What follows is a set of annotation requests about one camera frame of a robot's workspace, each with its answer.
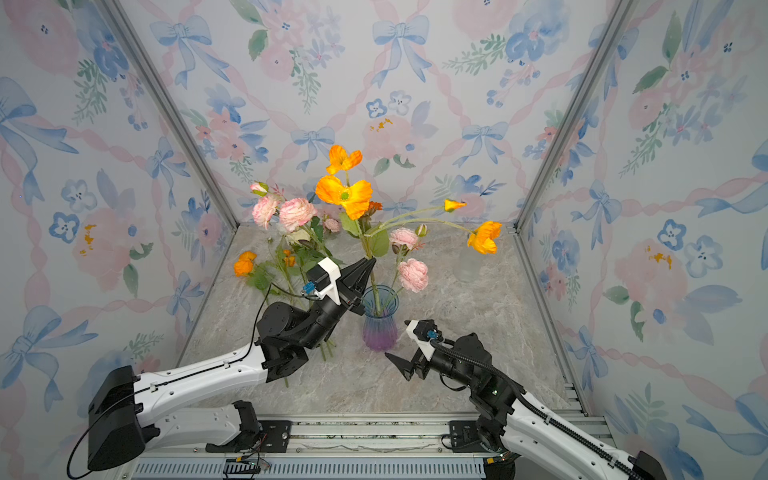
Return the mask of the dark orange gerbera stem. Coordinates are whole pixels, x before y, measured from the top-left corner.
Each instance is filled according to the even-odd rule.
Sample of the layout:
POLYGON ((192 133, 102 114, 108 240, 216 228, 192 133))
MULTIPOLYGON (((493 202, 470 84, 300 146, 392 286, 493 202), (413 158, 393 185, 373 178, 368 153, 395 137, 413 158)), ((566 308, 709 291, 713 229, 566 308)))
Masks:
POLYGON ((362 247, 363 258, 382 257, 389 249, 387 231, 381 222, 375 222, 371 217, 380 209, 381 204, 368 202, 368 209, 362 212, 360 202, 353 202, 352 209, 348 209, 345 203, 340 204, 340 222, 342 228, 354 239, 357 239, 362 247))

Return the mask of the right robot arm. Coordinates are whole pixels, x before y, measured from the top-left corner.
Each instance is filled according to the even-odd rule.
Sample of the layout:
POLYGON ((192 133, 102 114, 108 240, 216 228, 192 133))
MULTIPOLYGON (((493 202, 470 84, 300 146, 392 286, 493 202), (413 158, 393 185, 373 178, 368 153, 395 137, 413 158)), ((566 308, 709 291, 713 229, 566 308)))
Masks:
POLYGON ((545 406, 493 366, 477 335, 442 342, 432 332, 416 337, 410 360, 386 357, 406 380, 431 372, 466 388, 479 412, 477 429, 492 452, 531 460, 559 479, 664 479, 661 463, 645 451, 629 454, 609 446, 545 406))

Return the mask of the orange poppy stem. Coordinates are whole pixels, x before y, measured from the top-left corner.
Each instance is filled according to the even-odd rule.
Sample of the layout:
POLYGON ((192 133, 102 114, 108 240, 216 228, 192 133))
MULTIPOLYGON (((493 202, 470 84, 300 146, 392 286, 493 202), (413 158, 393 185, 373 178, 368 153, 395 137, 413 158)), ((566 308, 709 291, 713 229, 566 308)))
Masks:
MULTIPOLYGON (((348 152, 340 145, 332 146, 329 151, 329 165, 326 168, 327 174, 323 176, 315 186, 315 195, 317 198, 322 202, 328 205, 334 205, 339 209, 341 203, 347 204, 348 209, 352 209, 351 204, 353 202, 360 202, 363 206, 358 207, 358 209, 365 212, 368 209, 366 203, 376 202, 373 200, 374 188, 367 180, 353 182, 350 179, 350 171, 357 167, 362 160, 363 155, 361 151, 348 152)), ((389 233, 396 228, 404 227, 417 230, 419 227, 423 227, 424 230, 420 233, 423 243, 423 238, 428 234, 429 226, 431 224, 440 224, 461 231, 466 238, 467 247, 472 251, 480 255, 496 254, 498 252, 497 239, 500 237, 502 231, 501 223, 485 221, 478 226, 467 227, 445 218, 447 214, 454 213, 465 207, 466 204, 462 201, 444 199, 435 206, 395 215, 387 220, 377 220, 375 216, 378 212, 383 210, 383 206, 381 205, 380 209, 371 217, 371 219, 375 222, 382 223, 382 227, 387 231, 388 240, 389 233)), ((390 246, 390 240, 389 249, 385 255, 387 255, 387 253, 392 253, 394 255, 390 246)), ((392 289, 397 293, 403 291, 399 290, 398 285, 392 289)))

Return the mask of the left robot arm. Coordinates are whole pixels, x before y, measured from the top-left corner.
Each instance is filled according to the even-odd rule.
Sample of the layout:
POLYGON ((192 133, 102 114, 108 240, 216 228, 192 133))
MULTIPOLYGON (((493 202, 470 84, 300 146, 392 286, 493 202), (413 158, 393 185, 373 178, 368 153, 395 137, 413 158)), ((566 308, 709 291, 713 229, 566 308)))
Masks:
POLYGON ((249 450, 262 438, 251 403, 198 409, 196 403, 246 386, 287 378, 309 360, 309 351, 330 338, 342 317, 364 313, 363 296, 376 264, 362 258, 340 267, 325 258, 308 274, 302 310, 263 302, 247 345, 187 366, 137 373, 130 365, 111 370, 88 406, 88 426, 78 439, 87 446, 86 472, 126 464, 152 447, 204 441, 213 452, 249 450))

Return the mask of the blue purple glass vase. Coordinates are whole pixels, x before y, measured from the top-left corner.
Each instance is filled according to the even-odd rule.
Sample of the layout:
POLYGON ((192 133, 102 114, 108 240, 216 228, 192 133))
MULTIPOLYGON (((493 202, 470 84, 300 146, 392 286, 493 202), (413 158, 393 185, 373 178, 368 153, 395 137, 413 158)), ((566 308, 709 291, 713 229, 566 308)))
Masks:
POLYGON ((369 287, 363 296, 365 320, 362 339, 372 351, 390 350, 397 342, 398 330, 394 316, 399 308, 399 297, 386 285, 369 287))

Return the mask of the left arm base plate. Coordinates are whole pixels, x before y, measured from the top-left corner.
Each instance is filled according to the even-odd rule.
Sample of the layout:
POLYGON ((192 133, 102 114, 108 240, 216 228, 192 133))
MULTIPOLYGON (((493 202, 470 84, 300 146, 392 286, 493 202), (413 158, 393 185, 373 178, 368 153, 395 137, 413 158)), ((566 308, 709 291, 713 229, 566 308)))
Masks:
POLYGON ((207 443, 206 453, 285 453, 293 423, 289 420, 243 420, 237 435, 222 445, 207 443))

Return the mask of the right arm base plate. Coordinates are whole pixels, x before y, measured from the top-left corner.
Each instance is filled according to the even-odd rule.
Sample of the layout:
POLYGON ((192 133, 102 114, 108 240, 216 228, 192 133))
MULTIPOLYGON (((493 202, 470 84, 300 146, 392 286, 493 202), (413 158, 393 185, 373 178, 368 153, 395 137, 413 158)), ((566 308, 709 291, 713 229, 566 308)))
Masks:
POLYGON ((503 428, 483 417, 473 421, 452 420, 448 429, 448 448, 452 452, 501 454, 507 451, 501 441, 503 428))

